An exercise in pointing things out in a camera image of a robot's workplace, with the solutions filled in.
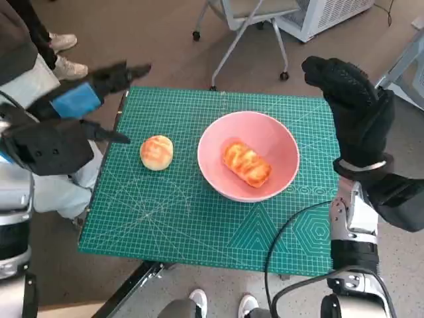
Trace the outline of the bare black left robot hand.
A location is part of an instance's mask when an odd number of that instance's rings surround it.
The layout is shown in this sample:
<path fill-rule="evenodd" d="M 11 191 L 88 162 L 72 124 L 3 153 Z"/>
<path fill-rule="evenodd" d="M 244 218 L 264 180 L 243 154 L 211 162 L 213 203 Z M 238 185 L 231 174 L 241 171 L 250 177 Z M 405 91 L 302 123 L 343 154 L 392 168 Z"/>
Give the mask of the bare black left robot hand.
<path fill-rule="evenodd" d="M 39 121 L 82 118 L 97 110 L 105 98 L 127 90 L 134 80 L 148 75 L 151 64 L 128 66 L 126 61 L 90 71 L 84 78 L 64 81 L 26 109 Z"/>

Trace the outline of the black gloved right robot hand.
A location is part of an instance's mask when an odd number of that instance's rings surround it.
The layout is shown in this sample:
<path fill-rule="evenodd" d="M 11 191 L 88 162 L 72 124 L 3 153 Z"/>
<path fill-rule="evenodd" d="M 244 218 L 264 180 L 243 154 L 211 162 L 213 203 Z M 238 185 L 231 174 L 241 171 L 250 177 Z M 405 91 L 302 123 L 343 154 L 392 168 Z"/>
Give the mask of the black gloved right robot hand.
<path fill-rule="evenodd" d="M 337 58 L 310 56 L 301 68 L 305 82 L 319 88 L 331 108 L 341 159 L 357 168 L 383 162 L 394 93 L 376 89 L 360 68 Z"/>

